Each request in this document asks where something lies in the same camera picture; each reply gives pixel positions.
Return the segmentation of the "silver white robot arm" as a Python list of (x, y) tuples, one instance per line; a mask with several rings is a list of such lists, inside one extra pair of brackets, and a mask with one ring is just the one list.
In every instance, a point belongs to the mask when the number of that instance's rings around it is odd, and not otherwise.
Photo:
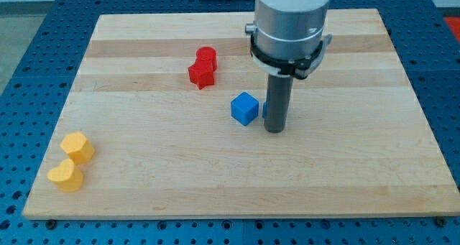
[(253, 61), (271, 76), (307, 78), (331, 42), (322, 36), (330, 0), (255, 0), (245, 26)]

